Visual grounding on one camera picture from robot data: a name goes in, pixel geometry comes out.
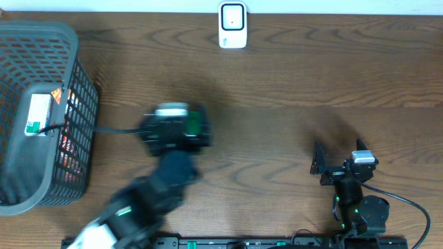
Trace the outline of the orange candy bar wrapper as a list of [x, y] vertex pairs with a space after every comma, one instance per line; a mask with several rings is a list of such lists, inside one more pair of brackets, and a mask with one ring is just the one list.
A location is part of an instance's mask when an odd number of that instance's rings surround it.
[[85, 159], [88, 158], [83, 147], [82, 134], [79, 128], [75, 128], [74, 117], [77, 115], [74, 108], [79, 100], [72, 90], [69, 91], [66, 104], [63, 127], [58, 138], [57, 152], [55, 157], [55, 179], [59, 182], [72, 185], [80, 185], [84, 180], [86, 169]]

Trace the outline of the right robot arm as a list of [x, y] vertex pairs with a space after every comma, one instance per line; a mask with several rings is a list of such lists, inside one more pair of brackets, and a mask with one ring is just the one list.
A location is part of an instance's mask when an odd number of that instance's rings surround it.
[[362, 190], [363, 184], [373, 177], [378, 164], [379, 161], [360, 139], [341, 166], [327, 165], [321, 144], [314, 143], [310, 174], [319, 175], [322, 186], [334, 187], [334, 218], [354, 236], [378, 235], [386, 231], [389, 202], [378, 196], [366, 196]]

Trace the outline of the white green medicine box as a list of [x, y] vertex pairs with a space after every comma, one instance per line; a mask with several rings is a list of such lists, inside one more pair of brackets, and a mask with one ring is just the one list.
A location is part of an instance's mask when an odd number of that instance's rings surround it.
[[26, 136], [46, 136], [41, 132], [49, 125], [53, 97], [51, 94], [32, 94], [24, 134]]

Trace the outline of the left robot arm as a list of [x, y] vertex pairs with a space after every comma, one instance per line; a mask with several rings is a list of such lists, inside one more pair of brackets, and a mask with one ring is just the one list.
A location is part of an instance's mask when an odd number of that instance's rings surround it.
[[187, 186], [200, 177], [193, 157], [210, 146], [206, 112], [153, 112], [140, 123], [136, 136], [158, 165], [116, 192], [76, 238], [62, 240], [62, 248], [149, 248], [165, 215], [182, 205]]

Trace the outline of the green lid white jar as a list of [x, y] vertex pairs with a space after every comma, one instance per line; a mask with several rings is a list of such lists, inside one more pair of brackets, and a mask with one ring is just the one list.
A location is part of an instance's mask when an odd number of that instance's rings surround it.
[[198, 111], [190, 111], [186, 118], [186, 135], [198, 136], [200, 134], [201, 115]]

